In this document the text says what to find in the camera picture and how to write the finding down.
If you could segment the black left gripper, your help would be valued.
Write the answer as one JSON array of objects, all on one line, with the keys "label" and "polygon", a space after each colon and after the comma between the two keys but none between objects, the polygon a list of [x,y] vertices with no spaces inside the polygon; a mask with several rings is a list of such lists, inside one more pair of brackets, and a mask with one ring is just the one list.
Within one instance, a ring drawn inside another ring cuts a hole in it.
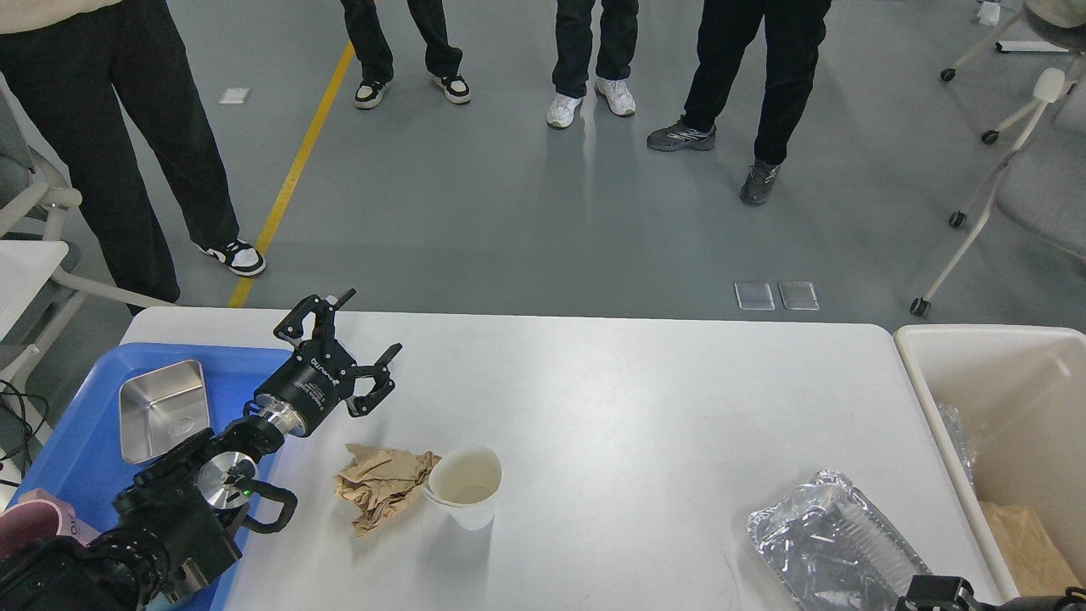
[{"label": "black left gripper", "polygon": [[[391,345],[370,365],[356,359],[336,338],[336,313],[356,294],[319,297],[311,294],[276,324],[275,338],[294,347],[291,357],[253,395],[253,413],[282,434],[307,437],[345,400],[348,413],[365,417],[395,390],[390,362],[403,344]],[[359,379],[372,380],[365,395],[354,395]]]}]

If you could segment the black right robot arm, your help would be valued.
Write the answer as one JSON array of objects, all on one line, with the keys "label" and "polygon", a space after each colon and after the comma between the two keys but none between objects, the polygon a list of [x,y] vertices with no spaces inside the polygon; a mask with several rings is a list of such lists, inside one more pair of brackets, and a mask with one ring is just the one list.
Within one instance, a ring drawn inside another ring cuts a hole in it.
[{"label": "black right robot arm", "polygon": [[1085,610],[1083,588],[1069,586],[1058,596],[1016,597],[1001,604],[982,603],[970,581],[957,576],[915,575],[895,610]]}]

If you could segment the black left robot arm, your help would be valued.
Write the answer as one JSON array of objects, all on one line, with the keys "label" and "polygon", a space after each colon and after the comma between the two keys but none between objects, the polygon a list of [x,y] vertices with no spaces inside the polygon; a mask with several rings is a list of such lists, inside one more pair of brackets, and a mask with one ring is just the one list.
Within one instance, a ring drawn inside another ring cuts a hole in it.
[{"label": "black left robot arm", "polygon": [[135,474],[114,498],[116,526],[87,544],[34,536],[4,552],[4,610],[143,610],[157,596],[177,603],[241,558],[238,530],[283,530],[296,495],[260,480],[260,460],[291,434],[310,436],[337,405],[363,417],[395,389],[389,367],[400,345],[361,365],[337,340],[336,313],[349,300],[300,301],[274,330],[291,356],[224,432],[201,429]]}]

